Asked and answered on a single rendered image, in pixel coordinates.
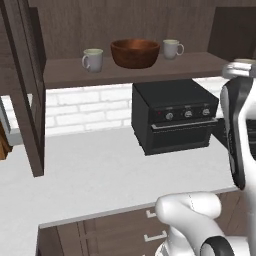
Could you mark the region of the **dark wood cabinet door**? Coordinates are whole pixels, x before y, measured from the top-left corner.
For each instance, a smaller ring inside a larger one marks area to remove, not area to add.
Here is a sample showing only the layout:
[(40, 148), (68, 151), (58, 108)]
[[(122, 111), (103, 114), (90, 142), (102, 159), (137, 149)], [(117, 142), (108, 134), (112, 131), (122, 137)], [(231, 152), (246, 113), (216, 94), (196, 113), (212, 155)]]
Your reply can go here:
[(32, 0), (0, 0), (0, 96), (23, 103), (20, 130), (35, 177), (44, 174), (46, 54)]
[(256, 59), (256, 7), (217, 7), (208, 52), (226, 61)]

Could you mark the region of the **brown wooden block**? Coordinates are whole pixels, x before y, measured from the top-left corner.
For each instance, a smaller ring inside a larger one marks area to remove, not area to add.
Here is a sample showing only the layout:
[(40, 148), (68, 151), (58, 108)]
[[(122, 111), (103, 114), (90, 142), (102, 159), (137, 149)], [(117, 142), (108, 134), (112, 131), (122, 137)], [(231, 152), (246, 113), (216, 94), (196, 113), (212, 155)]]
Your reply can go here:
[(0, 122), (0, 160), (5, 160), (13, 147), (9, 145), (2, 123)]

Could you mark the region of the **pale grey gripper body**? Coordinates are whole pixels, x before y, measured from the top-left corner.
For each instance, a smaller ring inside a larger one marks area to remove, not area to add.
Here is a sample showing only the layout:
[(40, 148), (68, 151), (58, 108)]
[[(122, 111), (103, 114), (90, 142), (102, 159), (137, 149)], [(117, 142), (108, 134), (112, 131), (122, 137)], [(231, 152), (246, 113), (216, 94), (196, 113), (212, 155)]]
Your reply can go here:
[(235, 59), (224, 65), (222, 76), (224, 78), (234, 78), (238, 76), (256, 78), (256, 60)]

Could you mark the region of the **dark wood wall cabinet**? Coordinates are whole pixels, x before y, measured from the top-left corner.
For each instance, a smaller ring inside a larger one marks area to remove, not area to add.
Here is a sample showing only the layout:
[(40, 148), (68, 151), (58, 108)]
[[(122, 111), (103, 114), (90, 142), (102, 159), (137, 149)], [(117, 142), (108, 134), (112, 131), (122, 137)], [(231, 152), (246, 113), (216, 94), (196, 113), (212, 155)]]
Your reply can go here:
[[(38, 9), (48, 89), (219, 76), (229, 62), (208, 52), (217, 7), (256, 7), (256, 0), (32, 0)], [(117, 66), (110, 44), (119, 39), (180, 41), (185, 52), (160, 56), (147, 69)], [(82, 66), (83, 51), (103, 50), (98, 73)]]

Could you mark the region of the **brown base cabinet door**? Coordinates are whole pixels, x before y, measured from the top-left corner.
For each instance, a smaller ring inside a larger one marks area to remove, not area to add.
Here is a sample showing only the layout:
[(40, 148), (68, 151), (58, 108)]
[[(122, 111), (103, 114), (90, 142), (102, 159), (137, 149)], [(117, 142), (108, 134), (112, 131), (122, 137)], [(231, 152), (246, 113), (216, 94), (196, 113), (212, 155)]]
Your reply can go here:
[(77, 222), (42, 228), (38, 234), (38, 256), (88, 256)]
[(218, 194), (221, 201), (221, 215), (216, 222), (228, 236), (247, 235), (247, 208), (242, 192), (232, 191)]

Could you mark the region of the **grey ledge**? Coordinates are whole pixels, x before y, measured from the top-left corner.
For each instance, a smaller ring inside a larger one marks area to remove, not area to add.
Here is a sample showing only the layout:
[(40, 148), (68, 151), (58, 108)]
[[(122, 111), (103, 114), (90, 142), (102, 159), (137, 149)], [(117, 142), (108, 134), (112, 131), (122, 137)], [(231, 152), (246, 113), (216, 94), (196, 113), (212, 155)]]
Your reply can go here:
[(26, 106), (23, 103), (14, 102), (10, 95), (0, 96), (0, 122), (10, 146), (23, 144), (20, 120), (25, 110)]

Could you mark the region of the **white mug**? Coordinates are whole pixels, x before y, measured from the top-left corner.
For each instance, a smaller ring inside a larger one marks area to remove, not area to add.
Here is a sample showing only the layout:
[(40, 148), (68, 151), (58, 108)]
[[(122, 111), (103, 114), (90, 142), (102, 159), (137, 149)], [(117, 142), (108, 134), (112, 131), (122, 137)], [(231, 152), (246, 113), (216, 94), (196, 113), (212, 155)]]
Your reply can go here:
[(98, 73), (103, 66), (103, 50), (102, 49), (86, 49), (83, 51), (82, 66), (92, 73)]
[(163, 41), (163, 52), (166, 59), (173, 60), (184, 53), (184, 46), (178, 40), (165, 39)]

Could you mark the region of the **dark wooden bowl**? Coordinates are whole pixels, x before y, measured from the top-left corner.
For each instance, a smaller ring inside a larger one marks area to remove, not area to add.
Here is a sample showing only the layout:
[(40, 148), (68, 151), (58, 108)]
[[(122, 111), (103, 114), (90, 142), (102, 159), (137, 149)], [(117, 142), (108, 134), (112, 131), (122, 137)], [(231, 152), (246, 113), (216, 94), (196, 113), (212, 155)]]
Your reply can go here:
[(157, 60), (160, 45), (146, 39), (122, 39), (111, 43), (111, 54), (116, 65), (127, 69), (145, 69)]

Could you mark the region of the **black toaster oven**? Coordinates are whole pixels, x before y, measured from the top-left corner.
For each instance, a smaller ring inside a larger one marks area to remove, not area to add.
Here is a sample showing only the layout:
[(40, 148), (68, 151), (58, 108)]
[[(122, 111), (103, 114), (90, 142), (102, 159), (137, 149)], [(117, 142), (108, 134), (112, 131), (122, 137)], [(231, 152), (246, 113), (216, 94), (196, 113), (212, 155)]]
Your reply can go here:
[(208, 147), (217, 122), (161, 130), (151, 125), (216, 119), (218, 104), (217, 97), (192, 79), (133, 83), (134, 135), (146, 155)]

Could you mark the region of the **brown drawer front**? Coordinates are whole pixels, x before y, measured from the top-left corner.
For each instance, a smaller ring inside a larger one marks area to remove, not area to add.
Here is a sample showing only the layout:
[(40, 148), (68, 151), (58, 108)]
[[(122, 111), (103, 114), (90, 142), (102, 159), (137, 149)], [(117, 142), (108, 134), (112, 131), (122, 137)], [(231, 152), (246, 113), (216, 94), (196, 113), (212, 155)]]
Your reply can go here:
[(153, 235), (165, 230), (166, 225), (156, 217), (147, 218), (146, 210), (154, 212), (154, 208), (150, 207), (80, 221), (78, 226), (81, 237), (92, 238), (131, 231), (144, 231), (148, 235)]
[(155, 256), (165, 238), (145, 242), (144, 234), (147, 233), (131, 231), (87, 238), (88, 256)]

